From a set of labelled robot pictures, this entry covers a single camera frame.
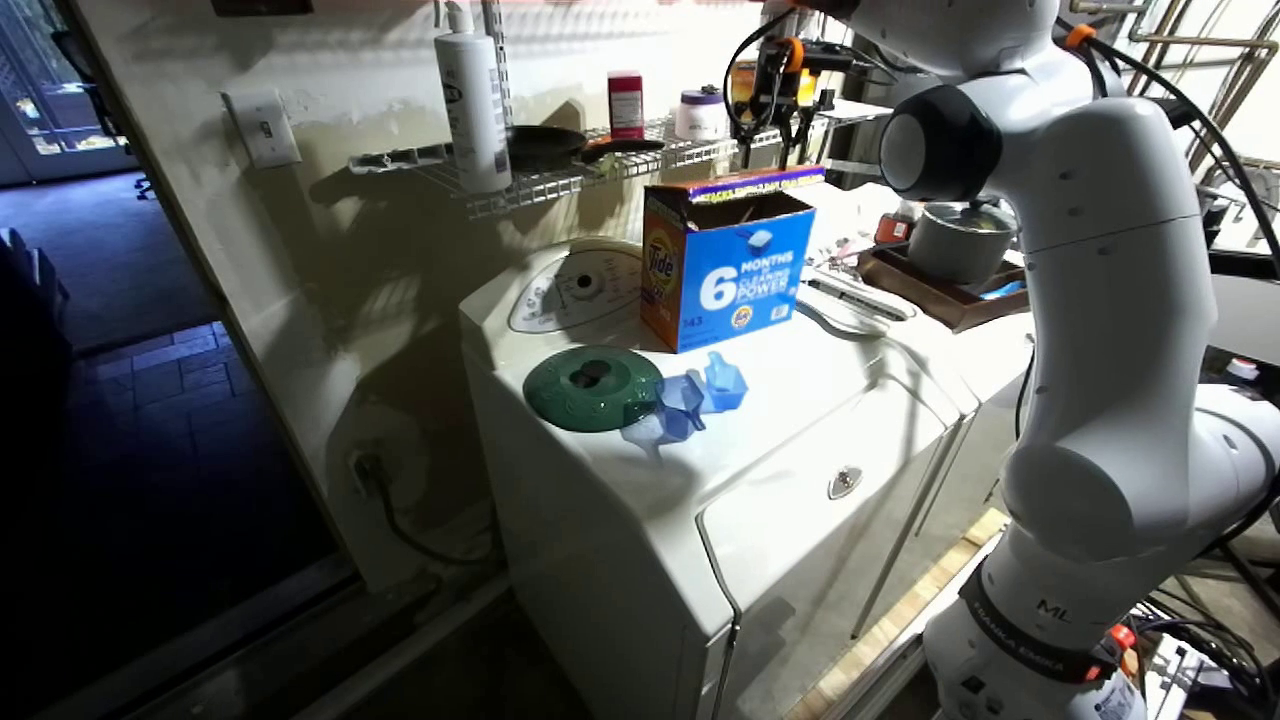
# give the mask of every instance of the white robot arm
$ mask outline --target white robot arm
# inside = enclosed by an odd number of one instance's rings
[[[1105,632],[1273,494],[1280,417],[1200,385],[1217,321],[1200,199],[1149,98],[1097,98],[1056,0],[810,0],[935,73],[884,123],[917,199],[996,190],[1023,223],[1036,363],[1013,526],[924,648],[941,716],[1139,720]]]

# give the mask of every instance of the wall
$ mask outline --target wall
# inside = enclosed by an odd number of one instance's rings
[[[426,174],[351,174],[357,153],[447,139],[433,12],[316,0],[291,21],[215,21],[210,0],[72,0],[120,86],[154,179],[228,299],[255,370],[372,587],[422,572],[348,478],[351,448],[388,453],[406,522],[447,533],[485,502],[456,303],[528,247],[628,228],[625,190],[472,221]],[[647,108],[722,77],[758,3],[509,3],[515,120],[605,128],[608,67],[641,67]],[[226,86],[279,94],[299,159],[249,166]]]

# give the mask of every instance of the blue box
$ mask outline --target blue box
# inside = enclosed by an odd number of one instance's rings
[[[645,188],[641,322],[671,351],[794,321],[819,166]]]

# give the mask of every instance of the washing machine control panel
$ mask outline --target washing machine control panel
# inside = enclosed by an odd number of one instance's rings
[[[515,309],[511,330],[586,326],[641,303],[641,256],[632,247],[577,247],[560,263],[540,268]]]

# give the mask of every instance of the washing machine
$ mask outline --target washing machine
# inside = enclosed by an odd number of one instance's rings
[[[515,598],[599,720],[788,716],[992,500],[1013,411],[985,406],[1027,330],[798,311],[661,351],[638,303],[641,253],[608,239],[537,253],[461,303]],[[683,444],[566,431],[523,405],[566,346],[664,377],[722,351],[750,395]]]

